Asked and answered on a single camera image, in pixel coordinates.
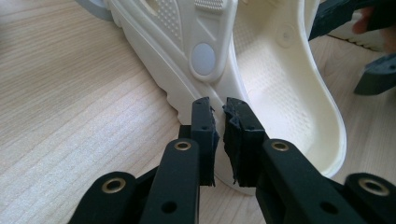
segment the human hand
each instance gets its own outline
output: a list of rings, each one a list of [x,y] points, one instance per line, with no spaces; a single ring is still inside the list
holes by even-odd
[[[361,19],[352,27],[353,33],[359,35],[367,32],[367,24],[373,14],[374,8],[367,7],[361,10]],[[384,38],[384,51],[386,53],[396,52],[396,24],[379,31]]]

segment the perforated pattern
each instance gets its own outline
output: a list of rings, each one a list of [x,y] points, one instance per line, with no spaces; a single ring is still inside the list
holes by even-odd
[[[155,0],[159,6],[158,19],[178,44],[181,41],[181,22],[175,0]]]
[[[195,5],[204,10],[222,11],[223,0],[195,0]]]
[[[236,17],[233,40],[239,71],[253,109],[255,105],[266,105],[266,111],[257,111],[256,115],[270,136],[287,139],[306,151],[312,145],[309,136],[315,129],[313,120],[299,99],[290,74],[272,54],[267,34],[258,31],[260,26],[254,24],[255,21],[244,19]]]

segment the white shoe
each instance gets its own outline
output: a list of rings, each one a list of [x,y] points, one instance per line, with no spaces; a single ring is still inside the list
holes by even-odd
[[[271,138],[292,142],[323,175],[340,169],[344,123],[307,42],[319,0],[105,2],[181,123],[191,123],[194,100],[209,96],[223,135],[226,98],[244,100]],[[216,176],[252,193],[233,185],[219,148]]]

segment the light wood grain surface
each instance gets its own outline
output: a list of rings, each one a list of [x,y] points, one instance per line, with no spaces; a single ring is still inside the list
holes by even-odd
[[[347,133],[334,177],[396,183],[396,91],[353,94],[380,54],[331,37],[312,51]],[[176,138],[177,112],[121,29],[73,0],[0,0],[0,223],[66,223],[101,175],[140,176]],[[201,223],[264,223],[254,197],[201,188]]]

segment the white foam clog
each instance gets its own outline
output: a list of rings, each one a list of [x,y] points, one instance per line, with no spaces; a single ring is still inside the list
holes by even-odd
[[[191,123],[194,100],[209,96],[223,135],[226,98],[244,100],[271,138],[292,142],[332,176],[346,155],[346,132],[307,42],[318,2],[105,0],[181,123]],[[253,192],[233,185],[221,146],[215,174]]]

